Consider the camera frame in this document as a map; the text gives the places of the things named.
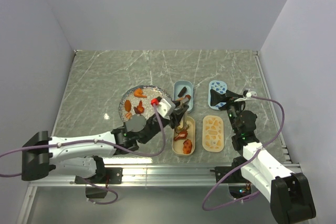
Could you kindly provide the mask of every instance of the purple cable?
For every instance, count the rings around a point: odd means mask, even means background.
[[[266,147],[267,145],[269,145],[270,143],[272,143],[275,139],[277,139],[277,137],[280,135],[280,132],[282,131],[282,128],[283,128],[283,126],[284,126],[283,124],[284,124],[284,122],[285,122],[285,111],[284,111],[282,105],[281,105],[278,101],[275,101],[275,100],[273,100],[273,99],[268,99],[268,98],[255,97],[255,96],[253,96],[253,95],[252,95],[251,97],[252,97],[252,98],[255,98],[255,99],[258,99],[258,100],[264,100],[264,101],[269,101],[269,102],[276,103],[276,104],[279,105],[279,107],[281,108],[281,112],[282,112],[282,120],[281,120],[280,128],[279,128],[277,134],[276,134],[276,135],[275,135],[269,142],[263,144],[263,147]],[[241,200],[251,200],[251,199],[254,199],[257,195],[260,194],[259,191],[256,191],[256,192],[254,192],[254,193],[252,193],[252,194],[250,194],[250,195],[244,196],[244,197],[242,197],[242,198],[240,198],[240,199],[235,199],[235,200],[233,200],[233,201],[230,201],[230,202],[227,202],[227,203],[218,205],[218,206],[216,206],[216,207],[211,207],[211,208],[207,208],[207,207],[205,207],[205,203],[206,203],[206,201],[208,200],[208,198],[210,197],[210,195],[214,192],[214,190],[216,190],[217,187],[218,187],[224,180],[226,180],[226,178],[227,178],[228,176],[230,176],[232,173],[234,173],[235,171],[241,169],[243,166],[245,166],[245,165],[251,163],[251,162],[258,156],[258,154],[259,154],[260,151],[261,151],[261,149],[257,150],[257,152],[253,155],[253,157],[252,157],[250,160],[248,160],[248,161],[246,161],[245,163],[243,163],[243,164],[237,166],[236,168],[232,169],[232,170],[231,170],[230,172],[228,172],[223,178],[221,178],[221,179],[216,183],[216,185],[214,185],[213,188],[211,188],[211,190],[207,193],[207,195],[206,195],[206,196],[204,197],[204,199],[203,199],[203,202],[202,202],[202,209],[203,209],[203,210],[205,210],[205,211],[212,211],[212,210],[216,210],[216,209],[218,209],[218,208],[227,207],[227,206],[229,206],[229,205],[231,205],[231,204],[233,204],[233,203],[235,203],[235,202],[241,201]]]
[[[157,112],[155,104],[153,105],[153,108],[154,108],[154,113],[156,115],[156,118],[158,120],[157,122],[159,123],[159,126],[160,126],[160,130],[161,130],[161,133],[162,133],[162,140],[163,140],[163,146],[162,146],[162,148],[161,148],[161,150],[159,152],[154,153],[154,154],[139,153],[139,152],[130,151],[130,150],[128,150],[128,149],[126,149],[126,148],[124,148],[122,146],[119,146],[118,144],[113,144],[113,143],[110,143],[110,142],[106,142],[104,140],[97,140],[97,142],[98,143],[104,143],[104,144],[112,145],[115,148],[121,149],[121,150],[123,150],[125,152],[128,152],[128,153],[139,155],[139,156],[154,157],[154,156],[160,155],[163,152],[164,147],[166,145],[166,136],[164,134],[163,124],[162,124],[162,121],[160,119],[160,115]],[[77,141],[72,141],[72,142],[69,142],[69,143],[62,143],[62,146],[68,146],[68,145],[74,145],[74,144],[82,144],[82,143],[92,143],[92,142],[94,142],[94,140],[77,140]],[[14,150],[11,150],[11,151],[6,152],[4,154],[1,154],[0,158],[4,157],[6,155],[9,155],[11,153],[22,152],[22,151],[29,151],[29,150],[37,150],[37,149],[43,149],[43,148],[53,148],[53,147],[58,147],[58,146],[57,146],[57,144],[47,144],[47,145],[22,147],[22,148],[14,149]],[[21,176],[21,173],[16,173],[16,174],[1,174],[0,173],[0,177],[2,177],[2,178],[12,178],[12,177],[17,177],[17,176]],[[109,201],[109,202],[96,202],[96,201],[94,201],[92,199],[89,199],[90,202],[95,202],[95,204],[97,204],[97,205],[108,205],[108,204],[114,203],[118,199],[118,194],[117,194],[116,191],[114,191],[112,189],[109,189],[109,188],[97,186],[95,184],[92,184],[91,182],[89,182],[86,179],[84,179],[84,180],[89,185],[91,185],[93,187],[96,187],[96,188],[99,188],[99,189],[102,189],[102,190],[105,190],[105,191],[109,191],[109,192],[115,194],[115,196],[116,196],[114,200]]]

